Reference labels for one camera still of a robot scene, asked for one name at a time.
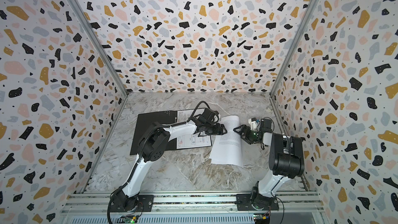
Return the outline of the white text paper sheet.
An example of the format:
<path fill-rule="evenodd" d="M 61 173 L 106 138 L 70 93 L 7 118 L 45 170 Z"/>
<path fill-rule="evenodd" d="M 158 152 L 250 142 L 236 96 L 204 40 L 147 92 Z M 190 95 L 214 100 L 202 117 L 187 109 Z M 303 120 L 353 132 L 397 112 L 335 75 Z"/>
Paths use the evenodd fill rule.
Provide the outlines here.
<path fill-rule="evenodd" d="M 234 129 L 240 126 L 239 117 L 234 115 L 222 117 L 221 123 L 227 133 L 216 136 L 209 156 L 211 163 L 243 168 L 242 142 L 240 135 L 234 132 Z"/>

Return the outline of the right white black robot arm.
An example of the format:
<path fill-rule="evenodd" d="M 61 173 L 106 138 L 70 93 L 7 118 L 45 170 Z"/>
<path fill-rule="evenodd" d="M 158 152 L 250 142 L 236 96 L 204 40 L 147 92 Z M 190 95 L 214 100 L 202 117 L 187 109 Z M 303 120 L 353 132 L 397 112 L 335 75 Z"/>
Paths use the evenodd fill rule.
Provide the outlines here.
<path fill-rule="evenodd" d="M 303 140 L 274 132 L 274 122 L 266 117 L 260 120 L 251 118 L 249 125 L 233 129 L 247 144 L 260 144 L 269 148 L 269 170 L 264 178 L 252 187 L 250 194 L 236 196 L 239 211 L 278 210 L 276 193 L 291 179 L 301 177 L 305 170 Z"/>

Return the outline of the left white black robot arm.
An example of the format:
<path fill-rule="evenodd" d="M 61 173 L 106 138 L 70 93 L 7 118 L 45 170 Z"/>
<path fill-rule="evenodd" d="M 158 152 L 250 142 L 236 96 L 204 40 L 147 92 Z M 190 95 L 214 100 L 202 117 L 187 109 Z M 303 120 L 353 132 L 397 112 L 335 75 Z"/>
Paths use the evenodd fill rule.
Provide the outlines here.
<path fill-rule="evenodd" d="M 135 164 L 125 183 L 110 195 L 108 208 L 126 212 L 136 208 L 142 183 L 152 164 L 163 156 L 170 140 L 195 134 L 199 137 L 225 135 L 227 132 L 219 122 L 218 112 L 209 108 L 183 122 L 153 123 L 141 138 Z"/>

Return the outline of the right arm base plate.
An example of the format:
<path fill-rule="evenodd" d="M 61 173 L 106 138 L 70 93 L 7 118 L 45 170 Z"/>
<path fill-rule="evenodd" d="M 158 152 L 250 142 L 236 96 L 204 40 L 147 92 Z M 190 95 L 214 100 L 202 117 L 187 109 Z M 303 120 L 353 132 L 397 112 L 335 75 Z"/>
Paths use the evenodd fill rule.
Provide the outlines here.
<path fill-rule="evenodd" d="M 279 205 L 276 198 L 262 195 L 237 194 L 236 206 L 239 211 L 278 211 Z"/>

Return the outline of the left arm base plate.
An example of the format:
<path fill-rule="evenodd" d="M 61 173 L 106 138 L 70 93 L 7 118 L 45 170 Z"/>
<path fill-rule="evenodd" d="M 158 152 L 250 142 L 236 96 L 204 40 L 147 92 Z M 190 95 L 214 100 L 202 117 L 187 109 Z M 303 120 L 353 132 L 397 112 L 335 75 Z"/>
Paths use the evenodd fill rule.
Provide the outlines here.
<path fill-rule="evenodd" d="M 154 195 L 141 195 L 128 198 L 124 193 L 111 198 L 108 211 L 110 213 L 122 212 L 151 212 L 154 203 Z"/>

